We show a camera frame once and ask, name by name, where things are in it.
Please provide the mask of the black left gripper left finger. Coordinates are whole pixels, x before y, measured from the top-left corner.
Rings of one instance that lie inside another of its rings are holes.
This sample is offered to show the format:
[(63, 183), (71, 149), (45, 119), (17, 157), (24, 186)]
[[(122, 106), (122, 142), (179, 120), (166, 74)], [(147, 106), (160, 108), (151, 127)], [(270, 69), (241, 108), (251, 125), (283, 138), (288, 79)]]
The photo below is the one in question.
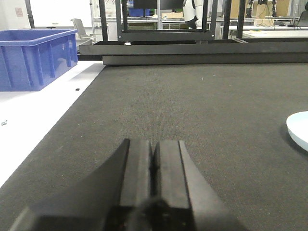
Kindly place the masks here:
[(71, 187), (27, 206), (12, 231), (128, 231), (151, 195), (148, 140), (124, 139), (97, 169)]

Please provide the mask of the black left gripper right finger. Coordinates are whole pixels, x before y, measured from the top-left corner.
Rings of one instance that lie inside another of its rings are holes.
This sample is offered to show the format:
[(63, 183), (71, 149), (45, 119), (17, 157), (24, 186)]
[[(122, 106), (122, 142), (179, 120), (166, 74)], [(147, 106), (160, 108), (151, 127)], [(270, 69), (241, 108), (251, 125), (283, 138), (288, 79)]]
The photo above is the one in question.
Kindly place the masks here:
[(154, 163), (157, 195), (170, 208), (169, 230), (243, 230), (243, 225), (202, 176), (183, 141), (160, 141)]

